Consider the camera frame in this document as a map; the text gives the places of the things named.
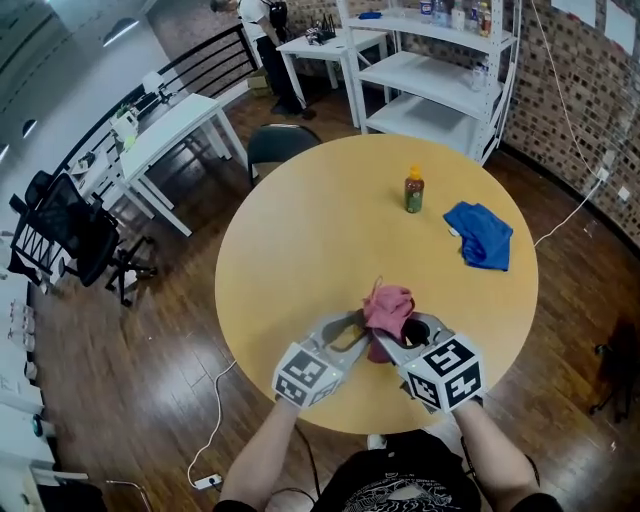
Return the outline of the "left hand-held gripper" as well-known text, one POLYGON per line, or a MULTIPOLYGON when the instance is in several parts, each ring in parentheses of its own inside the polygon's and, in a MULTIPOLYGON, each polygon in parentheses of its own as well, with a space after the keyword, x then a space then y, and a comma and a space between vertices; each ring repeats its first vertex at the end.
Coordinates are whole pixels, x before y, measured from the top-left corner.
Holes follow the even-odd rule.
POLYGON ((369 343, 361 310, 324 316, 300 343, 286 349, 272 389, 277 397, 308 409, 337 391, 369 343))

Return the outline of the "person's black printed t-shirt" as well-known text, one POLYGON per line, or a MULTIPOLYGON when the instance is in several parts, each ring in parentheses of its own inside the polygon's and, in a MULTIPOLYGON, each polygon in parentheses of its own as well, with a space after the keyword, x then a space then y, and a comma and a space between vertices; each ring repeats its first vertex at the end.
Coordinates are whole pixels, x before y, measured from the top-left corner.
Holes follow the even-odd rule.
MULTIPOLYGON (((487 500, 477 476, 439 438, 422 430, 389 435, 384 450, 365 450, 345 461, 310 512, 481 512, 487 500)), ((510 512, 563 512, 541 491, 510 512)))

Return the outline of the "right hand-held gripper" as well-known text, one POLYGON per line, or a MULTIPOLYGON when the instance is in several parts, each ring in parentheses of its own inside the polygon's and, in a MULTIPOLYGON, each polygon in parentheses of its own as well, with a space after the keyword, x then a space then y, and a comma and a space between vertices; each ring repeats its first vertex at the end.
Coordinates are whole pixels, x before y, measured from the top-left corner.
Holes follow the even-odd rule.
POLYGON ((482 391, 484 369, 477 347, 434 315, 413 312, 402 327, 404 343, 382 329, 372 334, 398 366, 411 397, 430 412, 451 412, 482 391))

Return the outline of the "person's left forearm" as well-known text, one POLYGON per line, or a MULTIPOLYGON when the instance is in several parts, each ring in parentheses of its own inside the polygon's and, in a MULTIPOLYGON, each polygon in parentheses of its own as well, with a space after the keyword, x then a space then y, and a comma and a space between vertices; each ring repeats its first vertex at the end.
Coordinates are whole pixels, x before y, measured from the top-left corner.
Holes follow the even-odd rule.
POLYGON ((221 501, 241 502, 263 511, 282 472, 300 409, 277 400, 263 424, 232 463, 221 501))

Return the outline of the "small white table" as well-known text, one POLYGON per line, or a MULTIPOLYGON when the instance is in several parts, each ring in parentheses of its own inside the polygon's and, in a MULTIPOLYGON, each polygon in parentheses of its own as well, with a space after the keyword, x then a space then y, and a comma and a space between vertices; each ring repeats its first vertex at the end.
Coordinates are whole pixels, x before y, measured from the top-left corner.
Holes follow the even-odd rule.
MULTIPOLYGON (((382 58, 387 57, 387 50, 383 47, 383 44, 386 42, 386 34, 384 32, 374 30, 354 30, 353 38, 355 47, 358 51, 363 51, 377 46, 380 56, 382 58)), ((333 89, 336 89, 338 85, 335 72, 331 67, 331 63, 339 62, 343 70, 343 76, 348 92, 349 105, 351 108, 353 121, 354 124, 357 124, 357 112, 351 91, 351 72, 348 67, 348 63, 346 62, 347 43, 342 29, 337 29, 336 37, 330 39, 325 44, 310 44, 304 36, 300 36, 289 42, 281 44, 277 47, 277 51, 282 56, 285 69, 291 82, 291 86, 302 107, 306 107, 307 104, 300 87, 300 83, 292 59, 306 58, 324 61, 326 63, 326 68, 331 81, 331 87, 333 89)))

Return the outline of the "white paper sheet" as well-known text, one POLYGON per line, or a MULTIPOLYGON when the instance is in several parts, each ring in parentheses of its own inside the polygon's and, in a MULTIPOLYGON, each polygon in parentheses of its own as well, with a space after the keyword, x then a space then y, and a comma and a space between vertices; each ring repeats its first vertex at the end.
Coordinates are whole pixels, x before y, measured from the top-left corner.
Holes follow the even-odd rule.
POLYGON ((596 27, 596 0, 551 0, 551 6, 592 28, 596 27))
POLYGON ((636 20, 614 0, 606 0, 605 36, 628 55, 634 53, 636 20))

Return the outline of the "pink cloth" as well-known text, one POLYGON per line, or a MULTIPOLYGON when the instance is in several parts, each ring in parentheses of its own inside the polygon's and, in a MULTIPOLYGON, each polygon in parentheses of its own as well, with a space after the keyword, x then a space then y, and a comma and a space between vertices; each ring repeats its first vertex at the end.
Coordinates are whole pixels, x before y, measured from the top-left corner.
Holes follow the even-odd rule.
POLYGON ((400 346, 405 346, 402 329, 413 313, 415 301, 411 291, 398 285, 385 285, 379 276, 370 294, 363 299, 365 326, 369 331, 370 349, 368 360, 376 364, 391 361, 387 352, 375 338, 373 331, 382 330, 400 346))

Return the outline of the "white box device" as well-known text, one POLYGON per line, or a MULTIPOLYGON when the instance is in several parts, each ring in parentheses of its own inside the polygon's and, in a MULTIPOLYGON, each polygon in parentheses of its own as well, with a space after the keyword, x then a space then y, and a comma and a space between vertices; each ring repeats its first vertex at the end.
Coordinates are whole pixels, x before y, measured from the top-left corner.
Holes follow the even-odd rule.
POLYGON ((126 109, 112 117, 110 123, 115 138, 122 144, 123 149, 128 151, 138 136, 139 123, 136 115, 131 110, 126 109))

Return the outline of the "group of plastic bottles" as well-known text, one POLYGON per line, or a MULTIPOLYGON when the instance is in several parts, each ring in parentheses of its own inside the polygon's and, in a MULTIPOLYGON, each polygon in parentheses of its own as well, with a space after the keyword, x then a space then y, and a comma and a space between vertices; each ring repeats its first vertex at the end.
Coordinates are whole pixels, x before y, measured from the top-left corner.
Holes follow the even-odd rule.
POLYGON ((419 0, 422 17, 441 27, 469 31, 488 38, 492 9, 488 0, 419 0))

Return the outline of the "white shelving rack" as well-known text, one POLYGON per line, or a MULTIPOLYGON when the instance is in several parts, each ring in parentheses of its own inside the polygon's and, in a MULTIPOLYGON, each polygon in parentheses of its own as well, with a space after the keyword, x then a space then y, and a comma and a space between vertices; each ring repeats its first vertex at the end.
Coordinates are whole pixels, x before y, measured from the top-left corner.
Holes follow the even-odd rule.
POLYGON ((486 38, 427 22, 404 0, 387 0, 380 19, 359 20, 348 0, 336 0, 347 43, 354 101, 362 133, 416 137, 446 145, 483 164, 498 147, 515 81, 523 0, 488 0, 486 38), (354 30, 386 34, 358 51, 354 30), (471 89, 476 63, 488 66, 486 86, 471 89))

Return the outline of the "round wooden table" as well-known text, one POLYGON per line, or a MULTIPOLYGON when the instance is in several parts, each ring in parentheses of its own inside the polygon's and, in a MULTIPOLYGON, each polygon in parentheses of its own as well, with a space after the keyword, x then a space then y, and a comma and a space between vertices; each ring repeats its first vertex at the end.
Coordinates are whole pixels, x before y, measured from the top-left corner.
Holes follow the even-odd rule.
POLYGON ((289 345, 327 315, 361 306, 381 276, 416 307, 467 335, 495 385, 520 353, 538 296, 529 228, 480 164, 448 147, 399 135, 337 139, 265 177, 234 215, 216 265, 215 299, 234 359, 263 393, 289 345), (422 209, 405 210, 418 165, 422 209), (512 229, 509 270, 467 266, 443 215, 479 203, 512 229))

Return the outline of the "cardboard box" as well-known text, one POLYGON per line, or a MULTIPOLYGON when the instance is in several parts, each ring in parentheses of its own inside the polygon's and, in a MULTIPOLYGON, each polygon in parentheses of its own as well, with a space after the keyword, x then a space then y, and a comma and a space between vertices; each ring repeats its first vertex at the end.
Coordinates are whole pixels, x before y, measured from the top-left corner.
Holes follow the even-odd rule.
POLYGON ((273 95, 269 79, 263 68, 249 75, 247 85, 249 91, 255 97, 269 97, 273 95))

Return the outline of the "person's right forearm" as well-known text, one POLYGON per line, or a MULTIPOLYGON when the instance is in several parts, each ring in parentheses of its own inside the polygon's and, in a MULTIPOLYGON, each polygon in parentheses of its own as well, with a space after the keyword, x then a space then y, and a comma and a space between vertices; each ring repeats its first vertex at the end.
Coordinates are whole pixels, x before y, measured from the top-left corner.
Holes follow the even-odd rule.
POLYGON ((487 501, 494 512, 510 512, 537 492, 533 466, 484 408, 469 400, 453 411, 487 501))

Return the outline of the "green bottle orange cap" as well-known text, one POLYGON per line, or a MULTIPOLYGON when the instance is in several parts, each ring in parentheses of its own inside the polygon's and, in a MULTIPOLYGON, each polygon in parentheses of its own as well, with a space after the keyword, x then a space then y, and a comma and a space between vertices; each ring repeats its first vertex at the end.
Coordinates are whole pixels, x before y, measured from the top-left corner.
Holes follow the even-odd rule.
POLYGON ((412 165, 404 182, 405 210, 409 213, 418 213, 422 209, 424 180, 418 165, 412 165))

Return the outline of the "black mesh office chair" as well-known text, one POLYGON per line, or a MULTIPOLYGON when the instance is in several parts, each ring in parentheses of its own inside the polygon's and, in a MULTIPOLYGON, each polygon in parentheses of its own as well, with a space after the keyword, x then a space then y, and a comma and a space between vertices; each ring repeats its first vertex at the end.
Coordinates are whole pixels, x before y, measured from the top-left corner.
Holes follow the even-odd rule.
POLYGON ((71 274, 89 287, 111 269, 105 289, 118 293, 124 307, 132 305, 126 297, 129 272, 136 277, 157 275, 155 267, 136 260, 141 247, 155 240, 142 236, 126 249, 118 223, 100 196, 83 198, 66 173, 36 173, 24 197, 13 195, 9 205, 18 214, 11 249, 45 274, 57 266, 62 275, 71 274))

